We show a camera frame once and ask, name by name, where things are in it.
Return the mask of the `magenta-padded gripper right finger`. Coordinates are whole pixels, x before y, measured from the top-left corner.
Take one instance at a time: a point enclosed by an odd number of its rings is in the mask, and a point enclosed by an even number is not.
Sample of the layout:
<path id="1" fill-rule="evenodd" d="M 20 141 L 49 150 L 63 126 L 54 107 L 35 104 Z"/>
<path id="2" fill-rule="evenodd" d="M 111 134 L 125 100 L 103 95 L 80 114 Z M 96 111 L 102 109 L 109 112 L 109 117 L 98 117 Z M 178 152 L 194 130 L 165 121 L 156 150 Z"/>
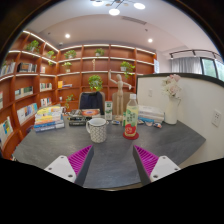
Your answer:
<path id="1" fill-rule="evenodd" d="M 158 157 L 137 145 L 133 146 L 133 157 L 143 186 L 180 170 L 167 156 Z"/>

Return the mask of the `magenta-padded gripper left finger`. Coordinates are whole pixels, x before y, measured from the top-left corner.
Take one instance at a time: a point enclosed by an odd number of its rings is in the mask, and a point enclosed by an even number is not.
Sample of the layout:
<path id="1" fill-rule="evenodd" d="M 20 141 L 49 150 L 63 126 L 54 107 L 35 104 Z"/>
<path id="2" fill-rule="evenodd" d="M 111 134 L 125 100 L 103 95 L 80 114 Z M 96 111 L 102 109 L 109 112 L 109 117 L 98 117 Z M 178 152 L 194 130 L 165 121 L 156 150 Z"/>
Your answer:
<path id="1" fill-rule="evenodd" d="M 70 156 L 60 155 L 45 168 L 45 171 L 82 186 L 93 155 L 94 147 L 89 145 Z"/>

